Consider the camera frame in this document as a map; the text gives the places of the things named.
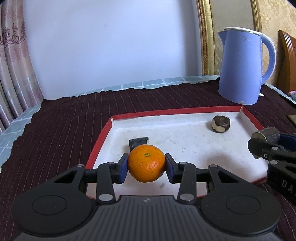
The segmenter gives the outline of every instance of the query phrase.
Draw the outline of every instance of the dark striped cloth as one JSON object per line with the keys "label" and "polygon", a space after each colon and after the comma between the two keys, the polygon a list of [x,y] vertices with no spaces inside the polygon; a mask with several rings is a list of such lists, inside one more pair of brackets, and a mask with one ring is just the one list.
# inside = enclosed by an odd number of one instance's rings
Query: dark striped cloth
{"label": "dark striped cloth", "polygon": [[[257,104],[246,106],[264,127],[296,132],[286,118],[296,114],[278,93],[267,86]],[[218,81],[181,84],[158,89],[127,89],[44,100],[39,112],[13,144],[11,156],[0,173],[0,241],[18,234],[10,208],[21,193],[64,172],[76,164],[86,164],[96,139],[112,115],[190,107],[229,106],[234,103],[218,94]],[[261,186],[281,202],[283,215],[276,232],[286,241],[295,240],[296,207],[268,185]]]}

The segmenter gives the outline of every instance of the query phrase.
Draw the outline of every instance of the curtain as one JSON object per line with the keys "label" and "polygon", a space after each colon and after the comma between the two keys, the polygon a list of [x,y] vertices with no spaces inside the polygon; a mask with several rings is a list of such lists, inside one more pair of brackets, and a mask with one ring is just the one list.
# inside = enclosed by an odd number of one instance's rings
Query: curtain
{"label": "curtain", "polygon": [[0,133],[26,109],[42,102],[43,95],[30,60],[23,0],[0,5]]}

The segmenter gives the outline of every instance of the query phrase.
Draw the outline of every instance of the tangerine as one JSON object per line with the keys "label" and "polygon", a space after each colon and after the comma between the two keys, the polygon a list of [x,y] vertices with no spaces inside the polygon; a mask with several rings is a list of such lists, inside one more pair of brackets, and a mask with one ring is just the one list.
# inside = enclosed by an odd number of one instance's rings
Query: tangerine
{"label": "tangerine", "polygon": [[155,146],[139,145],[128,156],[128,170],[139,182],[153,182],[165,171],[165,155]]}

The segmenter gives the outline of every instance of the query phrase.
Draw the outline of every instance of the white tray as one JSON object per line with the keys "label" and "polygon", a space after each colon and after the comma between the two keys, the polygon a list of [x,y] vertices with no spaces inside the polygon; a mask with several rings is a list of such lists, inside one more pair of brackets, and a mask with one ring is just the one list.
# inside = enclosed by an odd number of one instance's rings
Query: white tray
{"label": "white tray", "polygon": [[[225,133],[212,130],[216,115],[231,119]],[[206,107],[141,112],[113,116],[102,130],[88,160],[88,169],[105,162],[118,162],[129,153],[128,141],[149,137],[149,143],[170,153],[176,162],[193,163],[197,168],[216,164],[249,181],[265,180],[268,162],[255,159],[247,148],[253,132],[263,129],[255,117],[242,106]],[[136,181],[129,173],[124,184],[113,184],[116,198],[120,195],[174,195],[180,184],[170,184],[166,173],[151,183]],[[95,197],[96,185],[89,183],[87,195]],[[205,183],[197,183],[197,196],[207,194]]]}

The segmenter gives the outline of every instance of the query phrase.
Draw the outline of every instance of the wallpaper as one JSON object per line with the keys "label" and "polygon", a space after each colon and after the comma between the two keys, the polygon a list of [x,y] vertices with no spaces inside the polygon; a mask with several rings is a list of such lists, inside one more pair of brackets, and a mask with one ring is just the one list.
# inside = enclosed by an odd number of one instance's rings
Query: wallpaper
{"label": "wallpaper", "polygon": [[251,1],[248,0],[211,0],[216,45],[216,74],[220,74],[223,46],[219,31],[227,27],[254,29]]}
{"label": "wallpaper", "polygon": [[[278,31],[284,30],[296,37],[296,9],[287,0],[258,0],[262,22],[262,32],[272,38],[277,50],[276,68],[268,80],[276,85],[276,80],[281,71],[284,53],[279,42]],[[268,51],[263,46],[263,71],[265,72],[269,63]]]}

